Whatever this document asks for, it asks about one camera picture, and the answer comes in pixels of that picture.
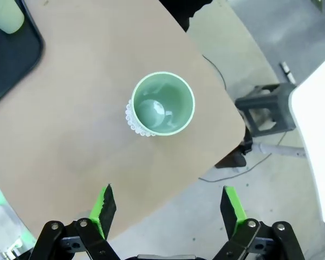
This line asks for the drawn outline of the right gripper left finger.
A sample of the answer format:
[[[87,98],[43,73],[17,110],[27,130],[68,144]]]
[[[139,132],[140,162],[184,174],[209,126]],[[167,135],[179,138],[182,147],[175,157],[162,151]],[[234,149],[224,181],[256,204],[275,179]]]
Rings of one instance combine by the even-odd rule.
[[[89,217],[64,225],[57,220],[47,222],[32,249],[30,259],[73,259],[85,252],[89,259],[119,259],[107,242],[116,212],[112,187],[104,187]]]

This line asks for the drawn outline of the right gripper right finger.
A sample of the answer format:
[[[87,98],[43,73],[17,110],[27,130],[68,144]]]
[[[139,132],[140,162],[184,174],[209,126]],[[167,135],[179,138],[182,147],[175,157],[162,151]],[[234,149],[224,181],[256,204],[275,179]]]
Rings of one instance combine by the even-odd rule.
[[[272,226],[247,217],[234,187],[224,186],[220,201],[228,241],[214,259],[305,259],[292,226],[279,221]]]

